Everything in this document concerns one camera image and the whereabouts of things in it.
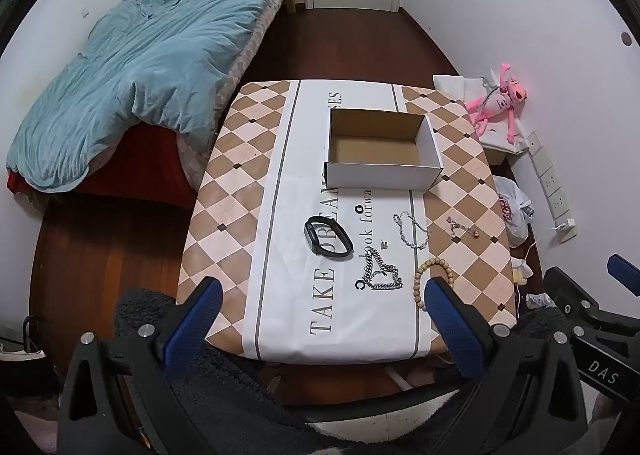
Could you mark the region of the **white plastic bag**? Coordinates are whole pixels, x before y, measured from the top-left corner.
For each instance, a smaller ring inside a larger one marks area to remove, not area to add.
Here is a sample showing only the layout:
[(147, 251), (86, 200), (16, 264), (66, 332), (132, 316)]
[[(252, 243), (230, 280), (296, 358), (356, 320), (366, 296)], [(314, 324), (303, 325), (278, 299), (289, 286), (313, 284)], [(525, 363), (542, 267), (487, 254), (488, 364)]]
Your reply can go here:
[(518, 184), (510, 178), (495, 175), (494, 182), (510, 247), (518, 248), (527, 241), (528, 226), (533, 223), (535, 209)]

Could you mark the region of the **pink panther plush toy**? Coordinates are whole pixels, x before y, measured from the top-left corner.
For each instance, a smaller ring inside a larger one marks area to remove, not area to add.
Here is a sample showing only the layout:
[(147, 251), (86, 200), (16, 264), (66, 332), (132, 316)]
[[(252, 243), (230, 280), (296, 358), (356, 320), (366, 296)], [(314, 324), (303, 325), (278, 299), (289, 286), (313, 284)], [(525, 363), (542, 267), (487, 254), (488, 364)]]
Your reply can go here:
[(528, 93), (518, 80), (508, 77), (510, 69), (510, 64), (502, 63), (499, 84), (494, 86), (484, 97), (465, 103), (466, 111), (478, 137), (485, 133), (490, 120), (507, 115), (506, 141), (510, 144), (515, 143), (515, 109), (525, 103)]

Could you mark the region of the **white wall power strip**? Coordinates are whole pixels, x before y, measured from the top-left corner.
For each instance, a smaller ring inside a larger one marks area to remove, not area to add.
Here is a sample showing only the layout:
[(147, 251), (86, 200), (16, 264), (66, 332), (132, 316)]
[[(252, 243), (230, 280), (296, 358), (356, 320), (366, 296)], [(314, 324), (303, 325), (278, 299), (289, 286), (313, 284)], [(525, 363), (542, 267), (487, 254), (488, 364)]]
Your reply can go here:
[(576, 221), (570, 211), (570, 204), (552, 161), (535, 131), (528, 134), (527, 145), (536, 177), (554, 221), (553, 230), (558, 234), (559, 242), (564, 244), (577, 235)]

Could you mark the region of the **white cardboard box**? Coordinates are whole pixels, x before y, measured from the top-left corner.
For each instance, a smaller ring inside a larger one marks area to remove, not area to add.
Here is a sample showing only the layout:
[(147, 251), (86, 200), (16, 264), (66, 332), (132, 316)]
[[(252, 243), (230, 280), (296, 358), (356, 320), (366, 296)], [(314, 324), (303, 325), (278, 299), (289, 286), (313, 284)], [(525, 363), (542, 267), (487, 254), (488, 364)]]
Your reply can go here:
[(431, 121), (408, 112), (333, 108), (323, 167), (329, 188), (426, 192), (444, 170)]

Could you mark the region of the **patterned tablecloth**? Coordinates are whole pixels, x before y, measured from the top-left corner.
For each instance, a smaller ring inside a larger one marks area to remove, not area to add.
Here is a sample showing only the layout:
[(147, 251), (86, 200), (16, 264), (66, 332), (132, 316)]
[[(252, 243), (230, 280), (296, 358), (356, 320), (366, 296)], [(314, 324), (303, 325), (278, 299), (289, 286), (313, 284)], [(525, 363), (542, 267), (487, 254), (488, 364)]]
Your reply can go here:
[[(324, 183), (333, 108), (425, 115), (444, 170), (426, 192)], [(388, 241), (381, 248), (381, 241)], [(463, 105), (393, 83), (244, 85), (208, 160), (178, 282), (224, 303), (215, 347), (288, 364), (401, 361), (444, 351), (416, 290), (439, 276), (491, 324), (513, 325), (511, 255), (494, 178)]]

